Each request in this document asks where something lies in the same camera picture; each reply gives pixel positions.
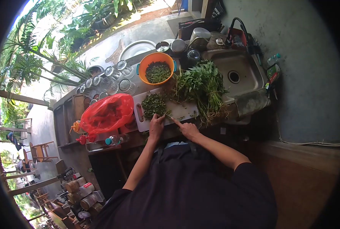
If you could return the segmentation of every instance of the red squeeze bottle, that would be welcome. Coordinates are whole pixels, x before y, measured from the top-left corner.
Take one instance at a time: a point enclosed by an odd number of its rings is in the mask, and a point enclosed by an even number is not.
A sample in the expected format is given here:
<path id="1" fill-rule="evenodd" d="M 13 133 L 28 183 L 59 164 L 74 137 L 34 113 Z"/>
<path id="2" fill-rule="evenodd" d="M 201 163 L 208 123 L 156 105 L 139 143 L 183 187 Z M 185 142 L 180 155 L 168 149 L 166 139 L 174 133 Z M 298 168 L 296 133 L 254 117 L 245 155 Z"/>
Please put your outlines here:
<path id="1" fill-rule="evenodd" d="M 78 139 L 76 139 L 76 141 L 78 141 L 81 145 L 85 145 L 86 144 L 86 136 L 80 135 L 80 137 Z"/>
<path id="2" fill-rule="evenodd" d="M 95 142 L 96 140 L 96 135 L 95 134 L 88 134 L 86 137 L 87 140 L 89 140 L 89 142 Z"/>

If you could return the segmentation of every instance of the black faucet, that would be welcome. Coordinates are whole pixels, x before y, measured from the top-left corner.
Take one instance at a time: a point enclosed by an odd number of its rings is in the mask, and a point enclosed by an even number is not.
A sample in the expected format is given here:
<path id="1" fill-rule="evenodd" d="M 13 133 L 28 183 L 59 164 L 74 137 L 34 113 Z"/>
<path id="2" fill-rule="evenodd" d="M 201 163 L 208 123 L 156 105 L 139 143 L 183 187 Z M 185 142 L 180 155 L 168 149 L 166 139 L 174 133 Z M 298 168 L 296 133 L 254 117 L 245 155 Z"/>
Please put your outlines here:
<path id="1" fill-rule="evenodd" d="M 231 39 L 231 32 L 232 32 L 232 28 L 234 27 L 234 24 L 235 24 L 235 21 L 239 21 L 240 22 L 240 27 L 241 29 L 243 30 L 244 34 L 245 34 L 245 37 L 246 37 L 246 52 L 249 53 L 249 54 L 254 54 L 254 48 L 253 48 L 253 42 L 249 40 L 249 36 L 248 36 L 248 33 L 246 31 L 246 28 L 245 28 L 245 25 L 244 23 L 241 21 L 241 19 L 239 18 L 234 18 L 232 20 L 232 23 L 231 23 L 231 26 L 229 28 L 229 33 L 227 34 L 227 38 L 226 40 L 231 43 L 230 39 Z"/>

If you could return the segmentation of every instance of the leafy vegetable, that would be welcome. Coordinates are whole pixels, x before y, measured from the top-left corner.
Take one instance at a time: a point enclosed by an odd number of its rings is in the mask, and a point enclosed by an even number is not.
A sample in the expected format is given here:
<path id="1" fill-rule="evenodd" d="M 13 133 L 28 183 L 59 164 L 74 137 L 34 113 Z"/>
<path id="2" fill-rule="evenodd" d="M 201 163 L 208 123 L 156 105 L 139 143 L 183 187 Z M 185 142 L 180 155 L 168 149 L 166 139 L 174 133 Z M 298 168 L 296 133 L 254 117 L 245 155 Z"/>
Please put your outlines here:
<path id="1" fill-rule="evenodd" d="M 146 69 L 146 78 L 152 84 L 161 83 L 170 76 L 170 67 L 166 62 L 152 62 Z"/>
<path id="2" fill-rule="evenodd" d="M 166 104 L 160 94 L 148 94 L 142 101 L 143 116 L 147 120 L 151 120 L 154 114 L 162 116 L 166 112 Z"/>
<path id="3" fill-rule="evenodd" d="M 221 98 L 227 91 L 223 87 L 223 77 L 213 61 L 202 61 L 194 68 L 180 71 L 180 75 L 175 75 L 175 78 L 177 82 L 170 99 L 179 103 L 195 101 L 202 123 L 209 125 L 214 117 L 228 115 Z"/>

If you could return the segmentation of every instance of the hand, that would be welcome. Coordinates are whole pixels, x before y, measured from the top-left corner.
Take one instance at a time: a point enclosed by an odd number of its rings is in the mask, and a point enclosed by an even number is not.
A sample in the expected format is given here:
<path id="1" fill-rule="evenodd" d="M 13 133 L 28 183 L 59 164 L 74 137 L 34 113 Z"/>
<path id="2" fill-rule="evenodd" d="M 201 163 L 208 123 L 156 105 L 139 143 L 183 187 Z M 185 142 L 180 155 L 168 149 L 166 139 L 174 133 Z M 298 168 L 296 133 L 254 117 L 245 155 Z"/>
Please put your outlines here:
<path id="1" fill-rule="evenodd" d="M 192 142 L 196 142 L 197 138 L 199 138 L 199 136 L 202 135 L 199 132 L 197 126 L 194 125 L 193 123 L 184 123 L 184 124 L 182 124 L 181 122 L 179 122 L 175 118 L 171 118 L 171 119 L 175 122 L 175 124 L 177 124 L 180 127 L 180 131 L 182 132 L 182 134 L 187 139 L 191 140 Z"/>
<path id="2" fill-rule="evenodd" d="M 165 115 L 159 116 L 154 114 L 151 122 L 149 123 L 149 137 L 148 140 L 154 141 L 155 143 L 160 139 L 161 133 L 164 129 L 164 118 Z"/>

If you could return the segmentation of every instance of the finger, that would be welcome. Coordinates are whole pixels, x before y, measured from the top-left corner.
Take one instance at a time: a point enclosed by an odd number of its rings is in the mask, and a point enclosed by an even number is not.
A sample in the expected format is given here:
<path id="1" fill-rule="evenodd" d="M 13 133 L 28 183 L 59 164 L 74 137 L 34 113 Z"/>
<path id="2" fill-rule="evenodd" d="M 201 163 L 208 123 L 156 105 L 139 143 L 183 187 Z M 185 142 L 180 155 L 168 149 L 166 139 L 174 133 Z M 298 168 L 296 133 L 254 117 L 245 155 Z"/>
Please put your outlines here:
<path id="1" fill-rule="evenodd" d="M 158 114 L 155 113 L 154 116 L 152 117 L 152 120 L 156 120 L 157 117 L 158 117 Z"/>
<path id="2" fill-rule="evenodd" d="M 182 126 L 182 124 L 178 120 L 176 120 L 175 118 L 171 117 L 171 119 L 175 122 L 176 125 Z"/>
<path id="3" fill-rule="evenodd" d="M 160 122 L 162 122 L 162 121 L 164 121 L 164 118 L 165 118 L 165 115 L 159 117 L 158 120 L 159 120 Z"/>

